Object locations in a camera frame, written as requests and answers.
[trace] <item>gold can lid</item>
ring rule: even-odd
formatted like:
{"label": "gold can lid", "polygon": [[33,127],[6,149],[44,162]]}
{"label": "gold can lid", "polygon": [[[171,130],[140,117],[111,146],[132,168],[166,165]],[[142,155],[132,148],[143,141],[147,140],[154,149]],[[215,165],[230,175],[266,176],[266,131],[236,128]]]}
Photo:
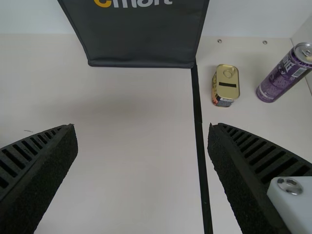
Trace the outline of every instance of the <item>gold can lid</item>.
{"label": "gold can lid", "polygon": [[237,99],[239,97],[238,69],[221,64],[216,69],[216,92],[221,98]]}

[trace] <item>white table surface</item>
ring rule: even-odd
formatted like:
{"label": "white table surface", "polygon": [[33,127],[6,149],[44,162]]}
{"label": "white table surface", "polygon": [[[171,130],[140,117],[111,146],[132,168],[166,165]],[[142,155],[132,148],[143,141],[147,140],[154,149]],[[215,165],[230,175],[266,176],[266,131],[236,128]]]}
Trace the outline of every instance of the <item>white table surface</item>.
{"label": "white table surface", "polygon": [[10,35],[0,84],[0,147],[75,124],[36,234],[203,234],[189,69],[92,68],[74,35]]}
{"label": "white table surface", "polygon": [[[202,37],[197,53],[205,148],[210,122],[223,122],[270,140],[312,162],[312,96],[305,79],[274,103],[264,103],[255,89],[291,49],[290,39]],[[212,77],[219,64],[239,70],[240,97],[229,108],[211,102]],[[215,234],[239,234],[224,189],[206,151],[210,204]]]}

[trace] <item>black fabric banner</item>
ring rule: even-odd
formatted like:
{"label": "black fabric banner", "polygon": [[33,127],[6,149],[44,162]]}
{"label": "black fabric banner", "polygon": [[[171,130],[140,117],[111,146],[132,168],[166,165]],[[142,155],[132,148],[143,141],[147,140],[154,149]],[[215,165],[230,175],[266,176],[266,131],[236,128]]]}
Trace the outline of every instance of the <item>black fabric banner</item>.
{"label": "black fabric banner", "polygon": [[90,66],[192,68],[209,0],[58,0]]}

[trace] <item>can top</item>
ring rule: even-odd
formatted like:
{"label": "can top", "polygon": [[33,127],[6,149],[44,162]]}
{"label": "can top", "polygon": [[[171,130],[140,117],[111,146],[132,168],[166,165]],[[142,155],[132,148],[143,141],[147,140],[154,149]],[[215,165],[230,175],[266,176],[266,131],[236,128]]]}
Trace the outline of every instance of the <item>can top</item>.
{"label": "can top", "polygon": [[294,48],[294,54],[304,63],[312,64],[312,44],[299,43]]}
{"label": "can top", "polygon": [[221,98],[237,99],[239,97],[238,69],[221,64],[216,69],[216,92]]}

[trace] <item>black divider line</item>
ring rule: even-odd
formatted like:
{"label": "black divider line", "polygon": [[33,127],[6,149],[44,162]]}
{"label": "black divider line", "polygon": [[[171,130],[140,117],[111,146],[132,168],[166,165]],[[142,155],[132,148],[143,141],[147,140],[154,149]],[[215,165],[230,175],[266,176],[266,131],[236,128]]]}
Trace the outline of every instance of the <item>black divider line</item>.
{"label": "black divider line", "polygon": [[199,94],[199,82],[197,64],[191,69],[192,88],[193,88],[193,106],[194,106],[194,121],[195,121],[195,137],[197,149],[197,162],[199,172],[199,184],[201,195],[201,208],[203,213],[204,233],[213,234],[213,223],[211,219],[211,209],[209,201],[209,188],[207,179],[207,168],[205,158],[205,146],[202,128],[202,115]]}

